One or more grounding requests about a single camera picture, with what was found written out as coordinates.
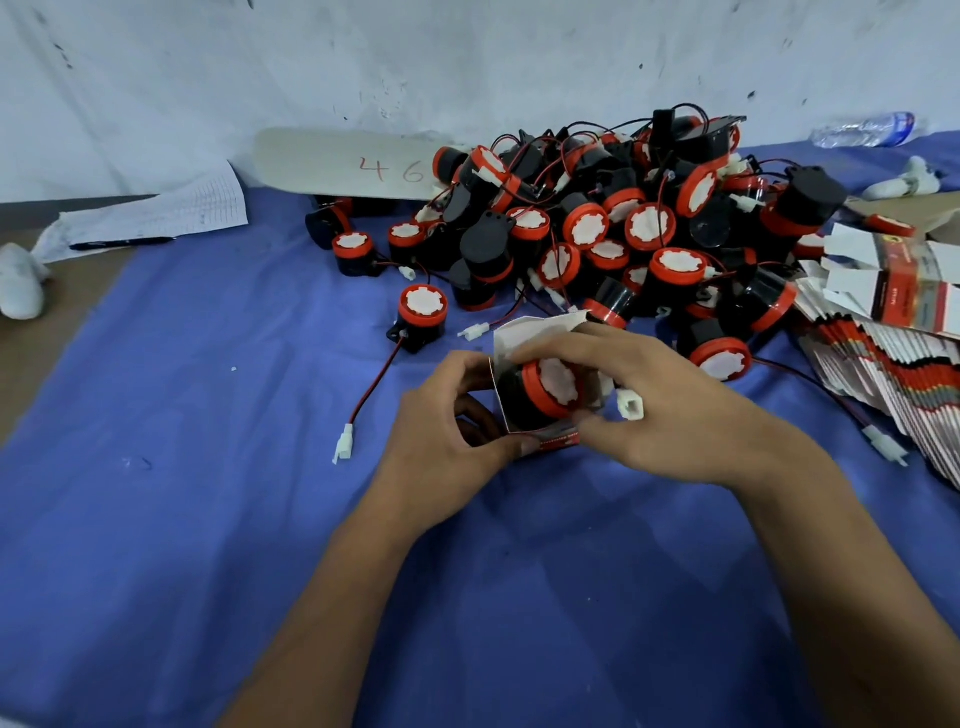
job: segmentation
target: right hand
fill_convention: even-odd
[[[557,358],[599,370],[643,397],[644,418],[608,422],[580,410],[580,442],[638,471],[732,489],[762,484],[790,463],[826,455],[651,336],[601,324],[534,340],[511,360]]]

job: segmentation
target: hand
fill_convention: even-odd
[[[361,505],[377,508],[411,544],[463,509],[510,462],[539,446],[529,436],[504,436],[491,412],[467,394],[492,387],[485,354],[451,352],[419,389],[400,400]]]
[[[574,414],[580,442],[628,468],[730,488],[762,483],[784,463],[820,450],[774,417],[650,336],[600,324],[535,340],[511,356],[516,364],[558,358],[597,369],[643,397],[638,422]]]

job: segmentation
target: finger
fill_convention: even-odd
[[[540,449],[540,442],[529,435],[507,435],[499,440],[476,448],[470,454],[476,471],[483,476],[486,485],[491,479],[518,458],[533,454]]]
[[[619,339],[624,336],[636,336],[636,334],[624,331],[622,328],[607,326],[606,324],[597,324],[592,321],[584,321],[573,330],[577,333],[585,333],[601,339]]]
[[[631,453],[630,442],[631,435],[636,433],[629,429],[636,430],[630,427],[636,423],[612,423],[586,409],[577,410],[570,419],[577,425],[581,445],[601,452],[624,465],[627,464],[629,456],[635,454]]]
[[[510,360],[515,364],[549,358],[599,369],[618,381],[623,381],[632,368],[631,362],[626,361],[617,350],[612,350],[609,341],[585,333],[561,333],[534,339],[510,355]]]
[[[457,429],[460,430],[460,436],[463,437],[464,442],[472,448],[479,448],[491,441],[476,425],[466,420],[457,420],[456,423]]]
[[[453,405],[453,416],[461,415],[466,415],[476,422],[488,440],[496,440],[503,434],[503,428],[493,413],[470,395],[461,395]]]
[[[468,373],[476,373],[483,366],[490,368],[490,358],[484,353],[450,352],[423,383],[423,388],[441,397],[456,396]]]

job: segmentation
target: blue cloth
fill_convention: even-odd
[[[822,158],[844,182],[960,133]],[[392,349],[407,281],[346,279],[305,198],[258,189],[251,224],[137,253],[0,451],[0,714],[36,725],[210,724],[369,483],[399,395],[453,334]],[[361,224],[378,243],[386,221]],[[524,308],[536,315],[536,310]],[[652,332],[652,322],[635,322]],[[489,351],[490,336],[473,342]],[[785,336],[766,355],[805,367]],[[960,626],[960,498],[916,454],[883,461],[830,399],[755,368],[733,387],[813,435]],[[696,443],[689,443],[691,455]],[[727,492],[586,449],[521,462],[427,534],[397,581],[361,726],[808,726],[818,711],[770,569]]]

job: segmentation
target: white wall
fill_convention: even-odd
[[[0,202],[251,171],[273,125],[482,141],[689,100],[748,144],[956,129],[958,27],[956,0],[0,0]]]

